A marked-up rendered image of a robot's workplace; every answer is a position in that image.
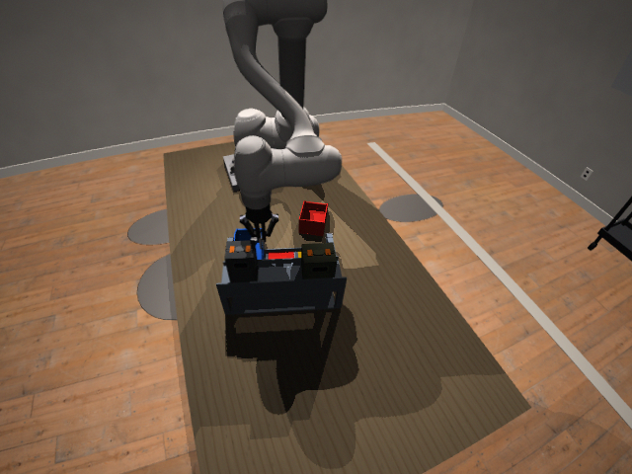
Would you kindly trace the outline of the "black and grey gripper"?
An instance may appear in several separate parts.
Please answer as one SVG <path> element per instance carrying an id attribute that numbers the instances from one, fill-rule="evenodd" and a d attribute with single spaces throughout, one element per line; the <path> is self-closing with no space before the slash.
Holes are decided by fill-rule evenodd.
<path id="1" fill-rule="evenodd" d="M 257 219 L 257 218 L 260 218 L 260 219 Z M 272 220 L 269 224 L 268 230 L 266 231 L 266 222 L 269 219 L 272 219 Z M 254 223 L 255 229 L 253 228 L 249 220 Z M 251 237 L 253 238 L 257 237 L 258 243 L 260 243 L 260 250 L 262 250 L 262 243 L 263 243 L 263 249 L 266 249 L 266 243 L 265 243 L 266 237 L 267 236 L 270 237 L 272 235 L 272 232 L 277 222 L 278 222 L 278 214 L 277 213 L 273 214 L 271 212 L 270 205 L 262 209 L 250 209 L 246 207 L 245 215 L 240 215 L 240 223 L 245 226 L 245 228 L 247 229 Z M 262 223 L 262 235 L 261 235 L 259 223 Z M 265 223 L 265 226 L 264 226 L 264 223 Z M 264 246 L 264 243 L 265 243 L 265 246 Z"/>

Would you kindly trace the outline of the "dark grey metal shelf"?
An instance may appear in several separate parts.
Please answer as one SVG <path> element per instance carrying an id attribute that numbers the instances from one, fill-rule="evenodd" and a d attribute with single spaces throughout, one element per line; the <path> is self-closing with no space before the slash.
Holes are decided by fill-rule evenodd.
<path id="1" fill-rule="evenodd" d="M 216 287 L 225 315 L 342 308 L 347 277 L 336 258 L 335 277 L 303 279 L 301 248 L 264 249 L 264 259 L 258 260 L 258 281 L 247 282 L 230 282 L 223 261 L 224 283 Z"/>

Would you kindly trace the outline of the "red bin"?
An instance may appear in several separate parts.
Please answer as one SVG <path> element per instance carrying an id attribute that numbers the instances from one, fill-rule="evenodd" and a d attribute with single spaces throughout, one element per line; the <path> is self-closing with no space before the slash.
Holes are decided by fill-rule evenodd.
<path id="1" fill-rule="evenodd" d="M 299 216 L 299 233 L 323 236 L 327 212 L 328 203 L 310 202 L 305 200 Z"/>

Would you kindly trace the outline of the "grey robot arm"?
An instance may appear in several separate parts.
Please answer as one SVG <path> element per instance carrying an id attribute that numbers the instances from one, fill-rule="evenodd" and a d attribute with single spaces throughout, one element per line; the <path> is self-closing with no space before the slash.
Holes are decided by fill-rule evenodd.
<path id="1" fill-rule="evenodd" d="M 229 169 L 250 209 L 267 207 L 273 189 L 320 185 L 341 172 L 341 153 L 322 142 L 317 119 L 304 108 L 306 38 L 326 14 L 327 0 L 223 0 L 236 65 L 277 109 L 272 120 L 255 109 L 235 120 Z M 277 35 L 279 83 L 256 55 L 258 28 L 268 21 Z"/>

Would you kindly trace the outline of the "blue bin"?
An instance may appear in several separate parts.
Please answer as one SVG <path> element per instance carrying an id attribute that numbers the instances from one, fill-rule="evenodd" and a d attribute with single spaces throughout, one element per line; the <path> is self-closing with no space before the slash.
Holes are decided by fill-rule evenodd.
<path id="1" fill-rule="evenodd" d="M 262 228 L 260 228 L 260 230 L 261 230 L 261 235 L 262 235 Z M 236 231 L 234 233 L 234 241 L 247 241 L 251 239 L 251 236 L 249 232 L 247 231 L 247 229 L 236 229 Z M 263 243 L 262 243 L 262 250 L 260 250 L 259 243 L 256 242 L 256 251 L 257 251 L 257 259 L 263 260 L 264 259 Z"/>

